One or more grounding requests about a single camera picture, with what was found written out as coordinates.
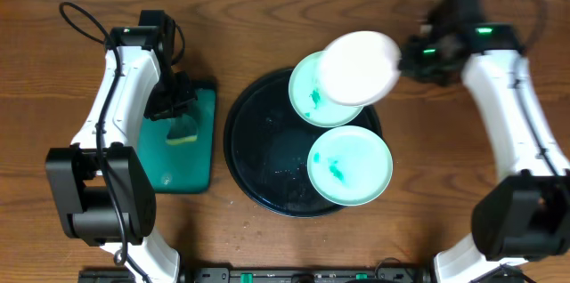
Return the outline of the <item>green yellow sponge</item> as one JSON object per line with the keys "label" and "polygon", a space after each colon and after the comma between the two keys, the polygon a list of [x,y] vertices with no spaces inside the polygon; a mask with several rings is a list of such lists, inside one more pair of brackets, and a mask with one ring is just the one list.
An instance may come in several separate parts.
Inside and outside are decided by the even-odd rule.
{"label": "green yellow sponge", "polygon": [[191,116],[182,114],[179,117],[171,118],[170,123],[166,138],[168,145],[176,146],[197,140],[198,123]]}

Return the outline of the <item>white plate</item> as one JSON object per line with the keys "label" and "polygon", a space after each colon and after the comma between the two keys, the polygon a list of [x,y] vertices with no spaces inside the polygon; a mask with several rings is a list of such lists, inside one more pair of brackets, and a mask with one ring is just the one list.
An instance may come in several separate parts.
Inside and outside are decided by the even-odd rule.
{"label": "white plate", "polygon": [[391,37],[376,31],[351,32],[324,48],[317,78],[331,101],[349,107],[367,106],[395,86],[400,59],[400,48]]}

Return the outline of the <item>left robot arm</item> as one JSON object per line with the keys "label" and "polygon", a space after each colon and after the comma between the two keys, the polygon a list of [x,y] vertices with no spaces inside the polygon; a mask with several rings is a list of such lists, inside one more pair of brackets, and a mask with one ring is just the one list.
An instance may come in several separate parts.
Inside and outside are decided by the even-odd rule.
{"label": "left robot arm", "polygon": [[155,228],[156,197],[137,145],[143,120],[166,119],[170,146],[193,142],[189,79],[175,73],[176,25],[114,28],[106,69],[84,125],[67,148],[52,148],[45,170],[63,232],[113,255],[138,282],[181,282],[182,260]]}

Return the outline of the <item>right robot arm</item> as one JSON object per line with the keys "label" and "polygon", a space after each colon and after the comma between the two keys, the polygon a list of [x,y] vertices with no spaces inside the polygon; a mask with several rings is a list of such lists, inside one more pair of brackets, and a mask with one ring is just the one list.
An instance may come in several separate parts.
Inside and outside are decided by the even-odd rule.
{"label": "right robot arm", "polygon": [[498,183],[474,208],[470,233],[431,265],[434,282],[481,282],[569,250],[569,160],[533,89],[525,42],[506,23],[428,23],[402,49],[399,69],[422,83],[457,77],[492,145]]}

